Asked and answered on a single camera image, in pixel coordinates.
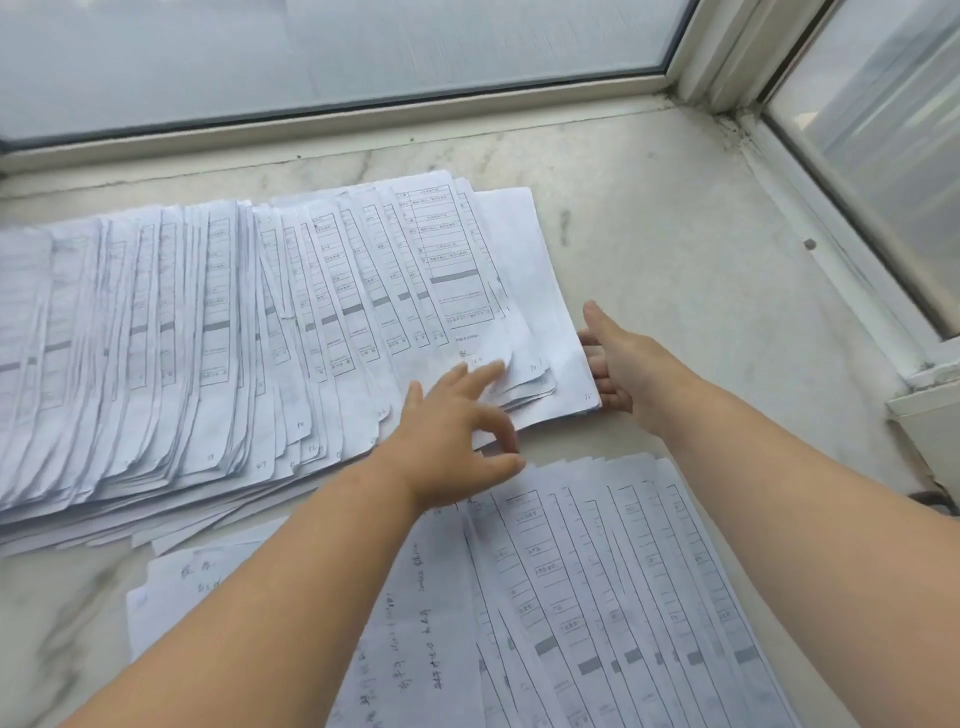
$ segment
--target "window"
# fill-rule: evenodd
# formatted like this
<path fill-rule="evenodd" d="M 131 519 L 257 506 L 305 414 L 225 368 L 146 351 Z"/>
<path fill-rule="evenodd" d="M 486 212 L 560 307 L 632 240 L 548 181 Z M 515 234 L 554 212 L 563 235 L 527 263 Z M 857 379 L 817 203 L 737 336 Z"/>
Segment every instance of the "window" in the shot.
<path fill-rule="evenodd" d="M 11 148 L 660 73 L 695 0 L 0 0 Z"/>
<path fill-rule="evenodd" d="M 766 113 L 941 336 L 960 335 L 956 0 L 844 0 Z"/>

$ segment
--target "paper stack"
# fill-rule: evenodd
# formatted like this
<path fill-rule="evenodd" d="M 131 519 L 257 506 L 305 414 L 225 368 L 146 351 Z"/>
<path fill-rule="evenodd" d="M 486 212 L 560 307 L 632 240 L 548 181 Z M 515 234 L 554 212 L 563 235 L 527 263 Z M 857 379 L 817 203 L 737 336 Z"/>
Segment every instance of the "paper stack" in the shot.
<path fill-rule="evenodd" d="M 151 562 L 131 659 L 281 523 Z M 385 728 L 800 725 L 679 474 L 646 454 L 528 466 L 423 516 L 327 725 L 371 711 Z"/>
<path fill-rule="evenodd" d="M 0 258 L 0 556 L 162 552 L 298 496 L 458 361 L 508 363 L 485 397 L 517 427 L 599 404 L 525 188 L 145 207 Z"/>

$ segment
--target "marble surface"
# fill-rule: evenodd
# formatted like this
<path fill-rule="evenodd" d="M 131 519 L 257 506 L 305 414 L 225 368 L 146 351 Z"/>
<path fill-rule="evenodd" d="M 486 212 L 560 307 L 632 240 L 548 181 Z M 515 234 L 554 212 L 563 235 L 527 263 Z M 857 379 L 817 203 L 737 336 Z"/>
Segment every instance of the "marble surface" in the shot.
<path fill-rule="evenodd" d="M 264 200 L 435 168 L 476 189 L 533 189 L 575 322 L 596 298 L 813 446 L 899 491 L 921 487 L 885 423 L 884 402 L 902 382 L 735 140 L 691 109 L 76 190 L 6 202 L 0 216 L 27 223 L 157 202 Z M 659 444 L 596 415 L 525 431 L 521 446 L 545 464 Z M 854 725 L 713 533 L 804 723 Z M 115 545 L 0 561 L 0 725 L 55 725 L 124 666 L 124 594 L 149 558 Z"/>

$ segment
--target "window frame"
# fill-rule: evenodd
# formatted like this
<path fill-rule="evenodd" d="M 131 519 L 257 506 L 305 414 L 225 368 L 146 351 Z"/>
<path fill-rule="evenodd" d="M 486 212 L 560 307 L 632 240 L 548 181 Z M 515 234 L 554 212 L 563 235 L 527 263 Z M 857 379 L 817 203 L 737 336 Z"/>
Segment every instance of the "window frame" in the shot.
<path fill-rule="evenodd" d="M 682 100 L 732 112 L 745 151 L 772 173 L 768 191 L 805 217 L 833 253 L 814 257 L 898 373 L 914 388 L 960 378 L 960 336 L 945 338 L 871 246 L 865 228 L 838 204 L 822 175 L 786 144 L 763 110 L 843 0 L 717 0 L 709 27 L 677 74 Z"/>
<path fill-rule="evenodd" d="M 191 142 L 190 148 L 204 151 L 234 146 L 238 143 L 258 143 L 261 139 L 279 138 L 278 130 L 293 133 L 295 138 L 356 131 L 354 127 L 344 128 L 343 120 L 363 119 L 360 131 L 371 128 L 384 128 L 400 124 L 426 123 L 438 120 L 461 118 L 483 113 L 499 113 L 516 109 L 533 109 L 555 106 L 564 103 L 576 103 L 597 99 L 618 98 L 623 95 L 650 94 L 664 91 L 676 80 L 676 73 L 682 67 L 675 63 L 681 49 L 688 47 L 694 26 L 694 19 L 709 14 L 718 0 L 685 0 L 683 11 L 677 18 L 669 42 L 665 46 L 662 62 L 656 66 L 640 67 L 636 70 L 611 71 L 609 73 L 584 74 L 560 80 L 507 83 L 489 87 L 472 88 L 463 91 L 442 92 L 422 98 L 384 99 L 368 104 L 315 107 L 304 109 L 284 109 L 276 113 L 263 113 L 243 118 L 209 118 L 196 121 L 178 122 L 159 126 L 134 127 L 123 130 L 103 130 L 80 136 L 51 137 L 17 141 L 0 136 L 0 175 L 14 174 L 19 171 L 17 164 L 5 163 L 6 157 L 40 158 L 47 153 L 70 149 L 97 150 L 97 155 L 84 155 L 92 158 L 92 163 L 100 159 L 113 161 L 117 158 L 130 158 L 126 151 L 118 157 L 115 147 L 139 150 L 132 142 L 145 140 L 156 145 L 158 139 L 177 138 L 202 139 L 202 143 Z M 674 70 L 674 75 L 667 73 Z M 375 127 L 370 120 L 377 119 Z M 177 148 L 186 149 L 179 142 Z M 145 145 L 147 156 L 154 147 Z M 73 164 L 72 157 L 55 155 L 49 166 Z"/>

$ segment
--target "wrist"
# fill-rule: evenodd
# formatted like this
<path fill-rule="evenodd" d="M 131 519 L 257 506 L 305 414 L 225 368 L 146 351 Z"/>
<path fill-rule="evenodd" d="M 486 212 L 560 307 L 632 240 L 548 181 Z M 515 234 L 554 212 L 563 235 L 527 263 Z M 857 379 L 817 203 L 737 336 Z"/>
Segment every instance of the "wrist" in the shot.
<path fill-rule="evenodd" d="M 412 524 L 423 513 L 416 492 L 403 469 L 389 458 L 378 457 L 375 449 L 368 457 L 344 470 L 345 486 L 369 503 L 379 503 L 391 512 L 404 516 Z"/>
<path fill-rule="evenodd" d="M 678 447 L 713 398 L 714 385 L 684 367 L 651 395 L 654 434 L 668 448 Z"/>
<path fill-rule="evenodd" d="M 415 521 L 426 508 L 420 503 L 417 479 L 406 462 L 408 459 L 409 456 L 403 453 L 394 454 L 385 443 L 354 467 L 359 468 L 367 479 L 378 483 L 383 491 L 389 492 L 389 498 L 396 501 L 395 507 L 408 511 Z"/>

